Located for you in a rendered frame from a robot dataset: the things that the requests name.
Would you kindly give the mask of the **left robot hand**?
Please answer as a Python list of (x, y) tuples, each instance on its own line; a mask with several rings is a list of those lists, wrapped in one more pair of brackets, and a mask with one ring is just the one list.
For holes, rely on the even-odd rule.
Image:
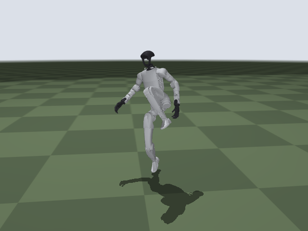
[(172, 113), (175, 111), (174, 115), (172, 116), (173, 119), (178, 118), (179, 117), (179, 106), (180, 104), (178, 103), (178, 100), (174, 100), (174, 105), (175, 105), (175, 109), (172, 111)]

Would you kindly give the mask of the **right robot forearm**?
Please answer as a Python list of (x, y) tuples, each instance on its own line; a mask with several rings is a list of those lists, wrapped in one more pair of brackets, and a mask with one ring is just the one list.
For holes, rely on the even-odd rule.
[(125, 100), (125, 103), (127, 103), (131, 98), (132, 98), (132, 96), (135, 94), (135, 91), (133, 90), (133, 87), (132, 87), (132, 89), (130, 90), (130, 92), (124, 97), (124, 98), (126, 98), (126, 100)]

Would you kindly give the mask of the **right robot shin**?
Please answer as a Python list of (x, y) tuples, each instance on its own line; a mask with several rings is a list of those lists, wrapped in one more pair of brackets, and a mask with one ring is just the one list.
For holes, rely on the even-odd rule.
[[(146, 150), (146, 148), (145, 148), (145, 150)], [(151, 152), (149, 152), (149, 151), (146, 150), (146, 154), (148, 155), (148, 157), (149, 157), (153, 162), (157, 160), (157, 159), (156, 159), (156, 156), (155, 156), (155, 148), (154, 148), (154, 150), (151, 151)]]

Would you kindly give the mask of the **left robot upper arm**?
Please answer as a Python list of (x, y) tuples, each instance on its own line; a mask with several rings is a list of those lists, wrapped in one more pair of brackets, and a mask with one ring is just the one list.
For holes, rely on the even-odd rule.
[(176, 81), (172, 75), (170, 75), (168, 73), (168, 71), (165, 68), (160, 68), (157, 69), (156, 73), (158, 74), (158, 76), (163, 77), (164, 79), (166, 79), (168, 82), (171, 82), (170, 86), (171, 88), (175, 88), (174, 82)]

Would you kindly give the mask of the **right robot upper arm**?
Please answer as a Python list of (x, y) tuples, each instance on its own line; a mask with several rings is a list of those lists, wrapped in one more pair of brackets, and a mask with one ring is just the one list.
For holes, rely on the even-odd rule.
[(133, 87), (133, 90), (138, 92), (140, 90), (140, 85), (142, 83), (141, 72), (137, 74), (136, 85)]

